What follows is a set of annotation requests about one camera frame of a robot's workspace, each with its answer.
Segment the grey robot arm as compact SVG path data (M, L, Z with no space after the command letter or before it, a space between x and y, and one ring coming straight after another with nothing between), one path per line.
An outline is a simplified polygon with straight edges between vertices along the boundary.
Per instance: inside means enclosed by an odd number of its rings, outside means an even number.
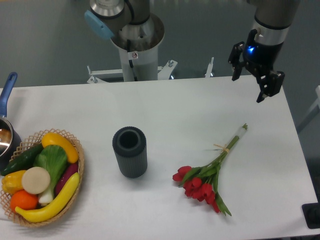
M278 94L285 73L274 70L275 61L293 23L299 0L248 0L256 7L254 22L247 40L236 43L228 62L232 65L232 80L240 78L246 69L259 85L256 102Z

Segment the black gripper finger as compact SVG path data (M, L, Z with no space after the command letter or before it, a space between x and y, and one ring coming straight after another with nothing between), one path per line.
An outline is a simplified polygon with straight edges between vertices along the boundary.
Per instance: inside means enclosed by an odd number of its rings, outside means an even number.
M256 102L261 103L265 98L273 97L280 92L285 73L282 71L270 71L266 75L256 76L255 78L260 89Z
M244 61L240 61L241 54L245 49L245 43L243 41L236 43L231 50L231 53L228 58L228 63L232 65L232 81L239 79L242 73L242 69L245 66Z

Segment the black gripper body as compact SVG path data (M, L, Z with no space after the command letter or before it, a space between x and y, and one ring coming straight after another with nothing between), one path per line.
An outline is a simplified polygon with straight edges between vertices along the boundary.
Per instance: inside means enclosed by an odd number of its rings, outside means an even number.
M283 46L283 39L271 39L275 30L252 29L243 51L245 68L257 80L283 76L284 72L274 70L275 61Z

